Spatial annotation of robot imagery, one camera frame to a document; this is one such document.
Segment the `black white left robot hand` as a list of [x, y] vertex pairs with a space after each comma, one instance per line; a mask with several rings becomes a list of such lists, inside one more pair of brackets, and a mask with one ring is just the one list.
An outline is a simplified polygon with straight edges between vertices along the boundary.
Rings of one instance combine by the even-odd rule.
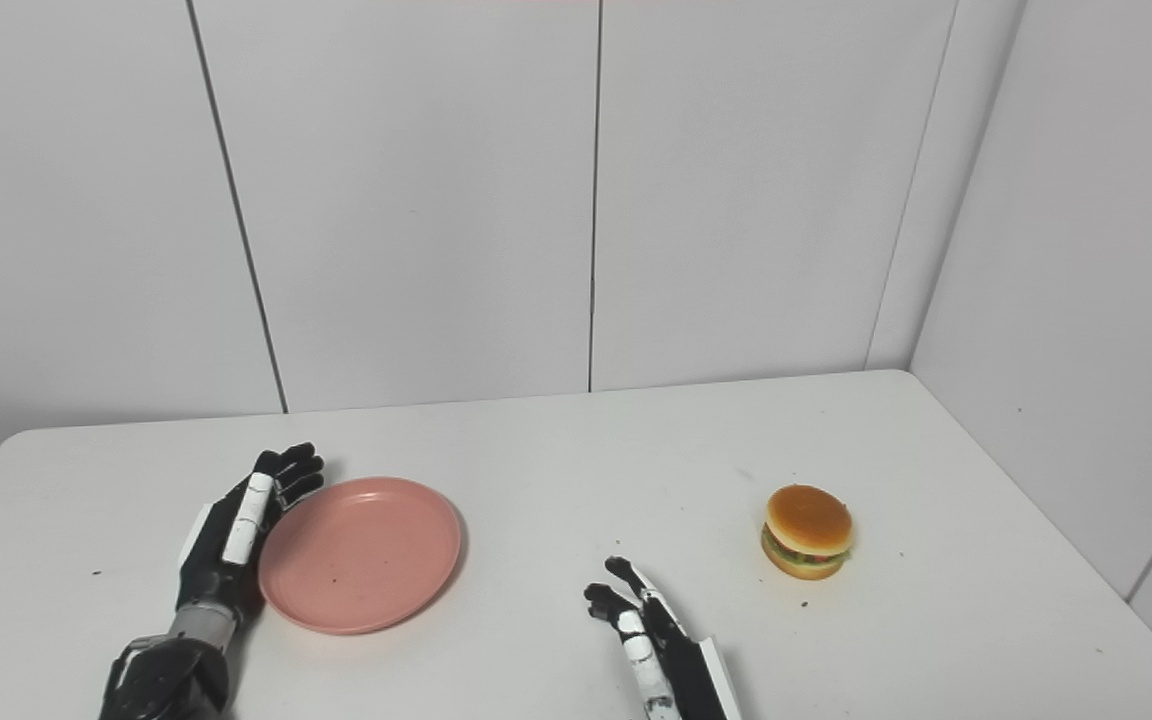
[[179, 568], [175, 611], [210, 606], [243, 626], [262, 607], [259, 559], [270, 530], [324, 487], [314, 445], [262, 450], [250, 473], [206, 507]]

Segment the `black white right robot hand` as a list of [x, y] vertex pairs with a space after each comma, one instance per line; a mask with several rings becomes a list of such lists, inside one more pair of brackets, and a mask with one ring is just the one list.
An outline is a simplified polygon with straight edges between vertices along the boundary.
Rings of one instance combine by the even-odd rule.
[[664, 593], [621, 556], [604, 561], [634, 597], [608, 584], [585, 588], [588, 614], [612, 626], [647, 719], [741, 719], [742, 712], [717, 641], [685, 632]]

